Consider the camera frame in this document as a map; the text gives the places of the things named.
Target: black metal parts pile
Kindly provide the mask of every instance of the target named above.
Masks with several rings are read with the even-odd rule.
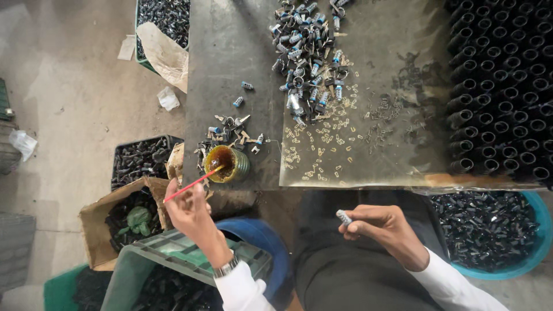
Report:
[[[166,137],[119,146],[115,149],[111,190],[130,184],[142,176],[167,179],[165,162],[172,146]]]
[[[488,272],[528,257],[539,224],[517,192],[461,192],[431,198],[444,229],[451,261]]]
[[[73,301],[79,311],[100,311],[113,271],[94,271],[85,267],[75,278]]]
[[[129,219],[129,214],[134,215],[133,220]],[[109,242],[117,253],[125,245],[162,232],[158,206],[148,187],[131,193],[115,205],[106,217],[106,224],[112,236]]]
[[[190,27],[190,0],[140,0],[137,26],[146,22],[153,22],[162,33],[186,48]],[[137,39],[137,55],[142,60],[146,56],[140,38]]]
[[[131,310],[218,311],[223,300],[215,287],[156,265]]]
[[[342,50],[333,54],[329,66],[332,78],[323,81],[321,70],[325,59],[335,47],[335,31],[339,31],[340,20],[346,14],[342,6],[349,0],[330,1],[332,21],[328,21],[323,13],[313,15],[318,4],[308,2],[304,1],[296,7],[292,1],[281,1],[282,7],[275,11],[276,25],[271,27],[273,44],[280,54],[272,69],[286,76],[286,84],[279,90],[288,92],[286,106],[301,127],[306,126],[302,120],[304,116],[314,124],[316,115],[326,113],[329,93],[325,91],[317,94],[319,86],[323,83],[327,87],[332,86],[336,100],[340,101],[343,79],[349,72],[348,66],[340,65]],[[300,100],[307,103],[308,110],[304,109]]]
[[[445,2],[456,84],[447,104],[454,173],[553,183],[550,1]]]

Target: dark metal table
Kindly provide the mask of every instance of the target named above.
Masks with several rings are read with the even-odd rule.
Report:
[[[320,12],[330,16],[328,1],[319,4]],[[351,68],[344,91],[349,103],[329,105],[335,113],[331,118],[298,131],[285,109],[285,94],[278,91],[285,79],[270,69],[278,55],[268,26],[275,23],[278,2],[192,0],[184,182],[198,177],[192,152],[208,126],[220,125],[214,115],[252,115],[248,134],[257,138],[264,133],[278,142],[263,144],[257,155],[247,150],[252,163],[248,179],[217,189],[274,190],[279,181],[282,186],[328,188],[526,188],[506,178],[443,173],[451,161],[442,118],[451,90],[451,56],[445,48],[449,16],[441,6],[439,0],[356,1],[348,6],[341,30],[347,35],[337,38],[337,46]],[[241,89],[241,81],[252,83],[255,92]],[[245,103],[236,109],[231,103],[238,96]],[[380,119],[372,119],[384,98],[388,107]],[[383,122],[395,110],[397,115]],[[369,133],[372,138],[364,139]],[[324,135],[335,139],[329,142]],[[337,144],[338,138],[346,143]]]

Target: cardboard box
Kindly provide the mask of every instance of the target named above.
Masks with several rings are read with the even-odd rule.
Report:
[[[142,177],[114,192],[104,196],[95,203],[81,209],[79,219],[82,227],[82,237],[85,243],[86,256],[90,269],[96,271],[112,271],[117,261],[117,252],[111,247],[109,227],[105,223],[109,211],[123,199],[135,191],[147,186],[158,206],[161,227],[166,228],[165,220],[169,215],[165,211],[163,199],[169,185],[167,179]]]

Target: white shirt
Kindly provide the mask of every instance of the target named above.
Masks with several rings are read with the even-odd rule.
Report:
[[[495,298],[470,284],[467,279],[438,255],[428,250],[430,263],[422,272],[408,271],[445,310],[508,311]],[[216,278],[225,311],[274,311],[263,292],[265,282],[254,281],[248,265],[241,261],[234,270]]]

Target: wristwatch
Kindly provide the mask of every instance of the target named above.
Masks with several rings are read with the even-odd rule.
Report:
[[[234,270],[234,268],[238,265],[239,262],[240,262],[240,259],[236,257],[236,255],[234,255],[227,264],[225,264],[221,268],[213,269],[213,277],[220,278],[220,277],[229,275],[232,272],[232,270]]]

